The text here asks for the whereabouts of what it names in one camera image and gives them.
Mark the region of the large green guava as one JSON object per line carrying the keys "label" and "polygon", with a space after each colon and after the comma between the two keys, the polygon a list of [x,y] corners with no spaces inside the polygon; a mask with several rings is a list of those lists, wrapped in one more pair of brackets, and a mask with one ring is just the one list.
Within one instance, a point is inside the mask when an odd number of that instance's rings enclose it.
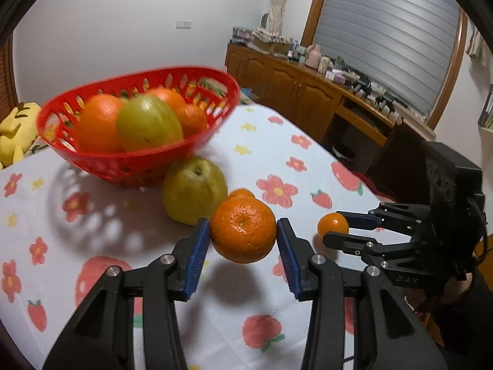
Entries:
{"label": "large green guava", "polygon": [[124,151],[158,148],[184,138],[176,113],[153,95],[141,94],[124,103],[117,123],[117,136]]}

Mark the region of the green-yellow pear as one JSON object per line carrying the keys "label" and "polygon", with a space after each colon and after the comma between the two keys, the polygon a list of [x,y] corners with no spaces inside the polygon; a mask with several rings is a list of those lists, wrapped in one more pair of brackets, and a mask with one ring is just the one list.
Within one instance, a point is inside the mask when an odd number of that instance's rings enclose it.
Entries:
{"label": "green-yellow pear", "polygon": [[196,225],[201,218],[210,219],[227,195],[222,170],[198,156],[173,163],[161,187],[167,215],[186,225]]}

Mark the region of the small orange tangerine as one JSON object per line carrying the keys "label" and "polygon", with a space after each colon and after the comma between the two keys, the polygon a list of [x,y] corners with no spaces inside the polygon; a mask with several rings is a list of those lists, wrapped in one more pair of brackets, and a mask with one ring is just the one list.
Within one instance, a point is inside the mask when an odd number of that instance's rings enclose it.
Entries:
{"label": "small orange tangerine", "polygon": [[236,190],[233,190],[228,195],[228,199],[232,199],[232,198],[235,198],[235,197],[250,197],[250,198],[255,199],[255,195],[251,191],[249,191],[248,189],[246,189],[246,188],[238,188]]}

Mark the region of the yellow plush toy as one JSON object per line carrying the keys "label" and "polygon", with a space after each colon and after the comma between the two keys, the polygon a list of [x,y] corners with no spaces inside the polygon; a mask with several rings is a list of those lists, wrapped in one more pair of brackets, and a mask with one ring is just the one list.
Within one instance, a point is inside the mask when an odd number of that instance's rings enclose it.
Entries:
{"label": "yellow plush toy", "polygon": [[37,139],[41,107],[34,102],[19,103],[1,122],[1,169],[19,162]]}

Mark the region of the red plastic fruit basket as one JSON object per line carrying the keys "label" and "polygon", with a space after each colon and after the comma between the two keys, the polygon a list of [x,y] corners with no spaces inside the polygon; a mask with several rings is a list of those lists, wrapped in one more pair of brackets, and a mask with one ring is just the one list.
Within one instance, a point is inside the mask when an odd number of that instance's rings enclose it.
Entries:
{"label": "red plastic fruit basket", "polygon": [[240,100],[236,80],[207,67],[166,67],[66,91],[39,113],[37,130],[74,167],[125,187],[155,185],[193,156]]}

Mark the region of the pink ceramic jug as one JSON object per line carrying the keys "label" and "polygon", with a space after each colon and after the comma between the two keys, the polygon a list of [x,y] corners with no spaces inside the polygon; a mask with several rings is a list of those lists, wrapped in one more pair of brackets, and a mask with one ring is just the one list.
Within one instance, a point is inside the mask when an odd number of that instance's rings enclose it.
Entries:
{"label": "pink ceramic jug", "polygon": [[306,48],[306,59],[304,64],[312,69],[317,70],[321,61],[322,53],[319,44],[312,44]]}

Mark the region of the small orange kumquat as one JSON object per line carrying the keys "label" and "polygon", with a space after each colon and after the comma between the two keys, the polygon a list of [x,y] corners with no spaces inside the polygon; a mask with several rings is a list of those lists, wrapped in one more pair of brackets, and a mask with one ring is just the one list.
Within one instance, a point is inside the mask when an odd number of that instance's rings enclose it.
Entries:
{"label": "small orange kumquat", "polygon": [[342,214],[333,212],[326,214],[319,220],[317,230],[319,238],[323,239],[329,232],[348,234],[349,225]]}

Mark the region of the large orange in basket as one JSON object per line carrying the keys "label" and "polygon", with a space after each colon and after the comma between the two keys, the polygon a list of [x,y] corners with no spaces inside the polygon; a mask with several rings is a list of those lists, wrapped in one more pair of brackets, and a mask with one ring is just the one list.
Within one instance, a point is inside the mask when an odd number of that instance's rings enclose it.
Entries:
{"label": "large orange in basket", "polygon": [[75,127],[80,151],[118,153],[121,151],[116,123],[124,102],[110,94],[97,94],[86,101]]}

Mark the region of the cardboard box of items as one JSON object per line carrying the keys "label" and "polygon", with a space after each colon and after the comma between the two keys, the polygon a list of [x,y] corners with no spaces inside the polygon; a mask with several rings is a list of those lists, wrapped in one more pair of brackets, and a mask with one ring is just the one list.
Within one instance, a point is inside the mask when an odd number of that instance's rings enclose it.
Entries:
{"label": "cardboard box of items", "polygon": [[287,55],[291,50],[292,38],[278,33],[271,33],[265,28],[257,28],[251,32],[253,44],[269,54]]}

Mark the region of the white wall switch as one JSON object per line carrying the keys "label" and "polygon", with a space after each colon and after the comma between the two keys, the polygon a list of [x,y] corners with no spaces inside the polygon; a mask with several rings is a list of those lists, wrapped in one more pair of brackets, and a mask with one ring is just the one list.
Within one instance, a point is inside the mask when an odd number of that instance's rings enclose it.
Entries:
{"label": "white wall switch", "polygon": [[176,22],[176,28],[177,29],[191,29],[192,28],[192,22],[185,21],[185,20],[178,20]]}

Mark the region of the dark wooden chair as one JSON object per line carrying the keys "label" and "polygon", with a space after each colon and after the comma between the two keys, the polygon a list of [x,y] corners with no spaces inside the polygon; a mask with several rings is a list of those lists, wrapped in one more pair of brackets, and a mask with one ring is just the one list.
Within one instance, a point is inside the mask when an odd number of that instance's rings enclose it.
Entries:
{"label": "dark wooden chair", "polygon": [[428,205],[425,138],[404,120],[395,125],[365,176],[373,193],[397,203]]}

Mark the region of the window roller blind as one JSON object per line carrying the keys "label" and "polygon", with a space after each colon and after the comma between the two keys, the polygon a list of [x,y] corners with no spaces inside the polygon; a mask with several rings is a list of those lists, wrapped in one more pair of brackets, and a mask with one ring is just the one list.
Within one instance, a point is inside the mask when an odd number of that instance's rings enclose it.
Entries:
{"label": "window roller blind", "polygon": [[324,0],[314,41],[428,116],[450,66],[459,13],[455,0]]}

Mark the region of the wooden sideboard cabinet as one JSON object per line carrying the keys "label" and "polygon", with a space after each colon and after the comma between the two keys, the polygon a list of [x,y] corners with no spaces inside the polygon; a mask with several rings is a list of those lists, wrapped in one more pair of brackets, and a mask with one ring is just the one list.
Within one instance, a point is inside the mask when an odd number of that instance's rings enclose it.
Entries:
{"label": "wooden sideboard cabinet", "polygon": [[229,43],[225,65],[255,102],[277,111],[358,171],[366,171],[384,145],[399,148],[427,139],[404,119],[390,119],[304,64]]}

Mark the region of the medium orange mandarin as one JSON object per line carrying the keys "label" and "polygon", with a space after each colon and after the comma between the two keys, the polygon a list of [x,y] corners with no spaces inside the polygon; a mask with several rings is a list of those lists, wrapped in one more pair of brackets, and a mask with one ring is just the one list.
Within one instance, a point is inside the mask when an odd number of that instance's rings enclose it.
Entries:
{"label": "medium orange mandarin", "polygon": [[276,235],[276,218],[271,209],[249,196],[226,199],[210,218],[212,244],[221,256],[234,263],[262,260],[273,248]]}

